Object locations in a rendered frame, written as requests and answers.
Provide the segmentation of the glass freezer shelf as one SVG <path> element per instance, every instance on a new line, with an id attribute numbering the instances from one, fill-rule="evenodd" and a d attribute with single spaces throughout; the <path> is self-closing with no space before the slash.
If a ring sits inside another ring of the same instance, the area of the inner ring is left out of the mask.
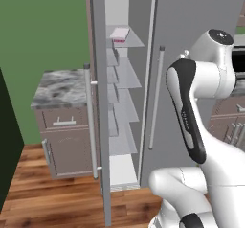
<path id="1" fill-rule="evenodd" d="M 128 89 L 119 89 L 119 102 L 115 110 L 127 117 L 129 122 L 139 122 L 139 117 Z"/>
<path id="2" fill-rule="evenodd" d="M 106 46 L 110 48 L 114 46 L 115 48 L 133 48 L 133 47 L 144 47 L 143 42 L 138 38 L 135 32 L 129 27 L 129 34 L 125 42 L 113 42 L 109 36 L 113 33 L 115 25 L 106 26 Z"/>
<path id="3" fill-rule="evenodd" d="M 115 69 L 117 75 L 115 85 L 119 89 L 142 87 L 128 57 L 121 57 L 120 64 L 116 66 Z"/>
<path id="4" fill-rule="evenodd" d="M 109 138 L 109 154 L 113 156 L 131 153 L 137 153 L 137 149 L 130 125 L 119 125 L 119 134 Z"/>

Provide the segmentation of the clear door bin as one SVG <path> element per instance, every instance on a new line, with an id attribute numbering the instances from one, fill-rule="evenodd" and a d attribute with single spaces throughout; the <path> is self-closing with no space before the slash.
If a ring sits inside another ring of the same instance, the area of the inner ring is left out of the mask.
<path id="1" fill-rule="evenodd" d="M 118 66 L 119 65 L 119 53 L 115 48 L 108 48 L 106 50 L 107 65 Z"/>
<path id="2" fill-rule="evenodd" d="M 107 85 L 107 96 L 108 96 L 109 103 L 119 102 L 118 89 L 114 83 Z"/>
<path id="3" fill-rule="evenodd" d="M 109 126 L 109 136 L 110 137 L 116 137 L 119 135 L 114 106 L 108 107 L 108 126 Z"/>
<path id="4" fill-rule="evenodd" d="M 107 82 L 109 84 L 119 82 L 118 74 L 114 66 L 107 68 Z"/>

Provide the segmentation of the grey freezer door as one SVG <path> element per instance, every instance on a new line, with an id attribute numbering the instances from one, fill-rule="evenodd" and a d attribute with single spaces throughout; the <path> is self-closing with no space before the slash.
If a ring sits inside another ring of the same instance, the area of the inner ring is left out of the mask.
<path id="1" fill-rule="evenodd" d="M 104 222 L 111 226 L 111 193 L 109 165 L 109 129 L 107 98 L 107 59 L 104 0 L 91 0 L 94 64 L 96 67 L 97 99 L 99 110 L 101 186 Z"/>

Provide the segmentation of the brown cupboard door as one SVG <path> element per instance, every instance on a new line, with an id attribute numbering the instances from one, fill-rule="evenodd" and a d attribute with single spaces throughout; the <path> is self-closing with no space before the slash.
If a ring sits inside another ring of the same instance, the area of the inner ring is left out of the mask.
<path id="1" fill-rule="evenodd" d="M 48 140 L 53 179 L 81 177 L 93 174 L 90 135 L 88 129 L 49 131 L 41 134 Z"/>

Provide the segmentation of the pink white ice cube tray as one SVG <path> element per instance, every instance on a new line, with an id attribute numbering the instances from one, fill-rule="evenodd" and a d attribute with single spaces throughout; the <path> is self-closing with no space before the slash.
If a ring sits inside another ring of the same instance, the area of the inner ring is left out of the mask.
<path id="1" fill-rule="evenodd" d="M 128 27 L 117 27 L 117 28 L 114 29 L 114 31 L 110 35 L 110 38 L 114 42 L 125 43 L 129 32 L 130 32 L 130 29 Z"/>

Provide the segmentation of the grey fridge door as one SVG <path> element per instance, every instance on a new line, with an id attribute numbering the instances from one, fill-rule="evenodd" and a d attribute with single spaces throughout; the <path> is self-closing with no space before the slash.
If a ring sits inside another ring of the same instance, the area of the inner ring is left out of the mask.
<path id="1" fill-rule="evenodd" d="M 148 177 L 155 169 L 194 165 L 186 150 L 165 79 L 161 82 L 153 150 L 148 149 L 159 47 L 165 46 L 163 69 L 166 70 L 178 55 L 190 49 L 205 31 L 219 29 L 235 34 L 244 1 L 157 0 L 140 182 L 143 188 L 148 185 Z"/>

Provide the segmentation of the brown drawer front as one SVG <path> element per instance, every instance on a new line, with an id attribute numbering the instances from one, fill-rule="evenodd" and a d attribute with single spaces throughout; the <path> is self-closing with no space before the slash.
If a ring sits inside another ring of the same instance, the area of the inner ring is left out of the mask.
<path id="1" fill-rule="evenodd" d="M 70 121 L 71 117 L 77 122 L 76 125 L 53 126 L 53 122 L 60 117 L 61 121 Z M 70 127 L 70 126 L 88 126 L 87 108 L 86 107 L 70 107 L 70 108 L 54 108 L 42 111 L 42 118 L 46 128 Z"/>

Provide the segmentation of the grey fridge body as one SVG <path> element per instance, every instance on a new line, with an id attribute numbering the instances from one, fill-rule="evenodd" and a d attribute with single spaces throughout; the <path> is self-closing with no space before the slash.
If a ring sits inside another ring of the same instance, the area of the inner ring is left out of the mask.
<path id="1" fill-rule="evenodd" d="M 110 47 L 118 51 L 119 64 L 121 57 L 129 58 L 142 86 L 128 89 L 139 122 L 129 122 L 126 116 L 115 110 L 115 103 L 108 103 L 108 107 L 114 106 L 118 129 L 119 125 L 130 125 L 137 149 L 137 153 L 113 156 L 109 154 L 112 192 L 140 187 L 155 10 L 156 0 L 105 0 L 105 25 L 115 25 L 116 28 L 131 27 L 144 44 L 144 47 L 133 48 Z"/>

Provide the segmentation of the brown cupboard run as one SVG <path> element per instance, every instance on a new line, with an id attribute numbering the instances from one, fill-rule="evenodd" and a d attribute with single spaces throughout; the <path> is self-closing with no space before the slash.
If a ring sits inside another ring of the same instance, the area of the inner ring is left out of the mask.
<path id="1" fill-rule="evenodd" d="M 218 100 L 208 131 L 217 139 L 245 151 L 245 96 Z"/>

